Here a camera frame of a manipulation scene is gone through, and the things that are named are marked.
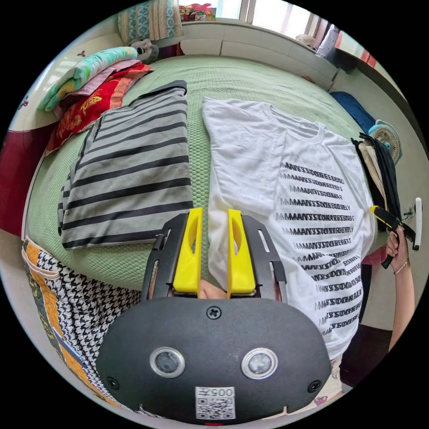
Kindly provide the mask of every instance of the screw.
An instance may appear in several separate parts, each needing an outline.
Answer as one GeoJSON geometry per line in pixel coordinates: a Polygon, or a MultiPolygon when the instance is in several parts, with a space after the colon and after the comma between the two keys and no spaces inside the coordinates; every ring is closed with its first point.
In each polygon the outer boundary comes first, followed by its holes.
{"type": "Polygon", "coordinates": [[[107,383],[113,390],[119,389],[119,383],[113,377],[107,377],[107,383]]]}
{"type": "Polygon", "coordinates": [[[308,393],[314,393],[318,391],[319,387],[322,385],[320,380],[315,380],[308,386],[308,393]]]}
{"type": "Polygon", "coordinates": [[[215,320],[221,316],[222,311],[219,307],[211,306],[207,309],[206,314],[209,319],[215,320]]]}

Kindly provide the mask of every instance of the green bedspread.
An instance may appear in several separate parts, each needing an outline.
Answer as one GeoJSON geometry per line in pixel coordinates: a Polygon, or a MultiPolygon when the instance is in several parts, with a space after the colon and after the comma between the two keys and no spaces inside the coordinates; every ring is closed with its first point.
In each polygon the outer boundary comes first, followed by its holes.
{"type": "MultiPolygon", "coordinates": [[[[266,101],[277,109],[319,121],[347,139],[357,138],[357,123],[326,91],[286,71],[263,64],[211,56],[182,56],[154,63],[154,72],[142,78],[124,97],[124,105],[151,89],[183,79],[188,83],[188,139],[195,206],[205,209],[202,278],[213,281],[207,268],[207,204],[210,141],[202,119],[202,98],[266,101]]],[[[59,193],[86,132],[72,137],[47,157],[36,177],[29,201],[28,233],[39,246],[78,273],[103,282],[141,289],[151,244],[134,244],[66,251],[57,232],[59,193]]]]}

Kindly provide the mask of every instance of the white t-shirt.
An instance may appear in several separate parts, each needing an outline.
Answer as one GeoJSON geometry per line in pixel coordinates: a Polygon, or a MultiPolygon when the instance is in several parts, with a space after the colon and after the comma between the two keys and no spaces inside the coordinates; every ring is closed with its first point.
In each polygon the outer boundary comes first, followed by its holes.
{"type": "Polygon", "coordinates": [[[268,103],[205,97],[202,111],[211,274],[227,287],[227,210],[262,222],[285,267],[286,301],[316,324],[335,359],[358,328],[360,263],[375,236],[354,145],[268,103]]]}

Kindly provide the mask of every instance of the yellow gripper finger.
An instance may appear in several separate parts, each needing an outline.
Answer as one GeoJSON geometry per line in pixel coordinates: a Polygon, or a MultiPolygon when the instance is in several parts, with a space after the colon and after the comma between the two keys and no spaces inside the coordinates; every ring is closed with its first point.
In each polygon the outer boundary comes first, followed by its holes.
{"type": "Polygon", "coordinates": [[[255,290],[252,259],[244,232],[241,212],[228,210],[228,287],[231,294],[251,294],[255,290]]]}
{"type": "Polygon", "coordinates": [[[201,241],[202,207],[199,207],[189,211],[173,281],[177,293],[197,294],[200,297],[201,241]]]}

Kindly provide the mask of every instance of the gray striped shirt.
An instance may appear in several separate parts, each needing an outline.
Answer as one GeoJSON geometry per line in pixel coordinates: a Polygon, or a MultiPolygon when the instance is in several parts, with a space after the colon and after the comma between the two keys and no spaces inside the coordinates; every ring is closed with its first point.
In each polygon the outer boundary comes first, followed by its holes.
{"type": "Polygon", "coordinates": [[[65,249],[151,241],[193,207],[185,96],[177,80],[94,123],[61,189],[65,249]]]}

